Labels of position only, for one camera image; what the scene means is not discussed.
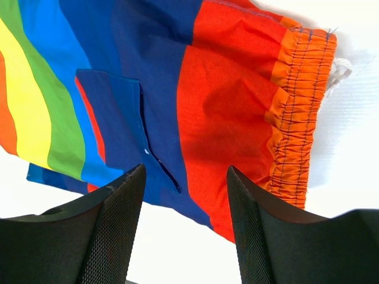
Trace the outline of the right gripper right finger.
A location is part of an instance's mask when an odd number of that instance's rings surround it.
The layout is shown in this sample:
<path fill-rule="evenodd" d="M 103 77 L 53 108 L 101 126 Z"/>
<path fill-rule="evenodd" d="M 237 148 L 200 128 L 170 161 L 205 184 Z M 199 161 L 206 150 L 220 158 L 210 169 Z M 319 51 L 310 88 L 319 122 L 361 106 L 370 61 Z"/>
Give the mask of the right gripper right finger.
<path fill-rule="evenodd" d="M 243 283 L 377 283 L 378 211 L 325 218 L 297 208 L 227 171 Z"/>

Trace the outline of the rainbow striped shorts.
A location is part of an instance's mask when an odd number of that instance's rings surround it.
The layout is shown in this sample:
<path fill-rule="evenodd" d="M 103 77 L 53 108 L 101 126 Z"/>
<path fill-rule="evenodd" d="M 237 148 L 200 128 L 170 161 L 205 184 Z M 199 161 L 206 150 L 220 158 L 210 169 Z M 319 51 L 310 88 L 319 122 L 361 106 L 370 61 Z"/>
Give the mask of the rainbow striped shorts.
<path fill-rule="evenodd" d="M 251 1 L 2 1 L 1 147 L 81 194 L 144 164 L 145 202 L 233 241 L 229 166 L 304 208 L 337 45 Z"/>

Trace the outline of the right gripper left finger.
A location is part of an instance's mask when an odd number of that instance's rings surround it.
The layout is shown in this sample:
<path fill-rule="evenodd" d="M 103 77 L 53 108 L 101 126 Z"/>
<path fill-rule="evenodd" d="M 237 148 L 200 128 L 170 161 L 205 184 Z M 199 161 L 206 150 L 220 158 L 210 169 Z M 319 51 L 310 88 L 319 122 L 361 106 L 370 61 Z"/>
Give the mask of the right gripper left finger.
<path fill-rule="evenodd" d="M 2 283 L 126 283 L 146 184 L 140 164 L 40 215 L 1 220 Z"/>

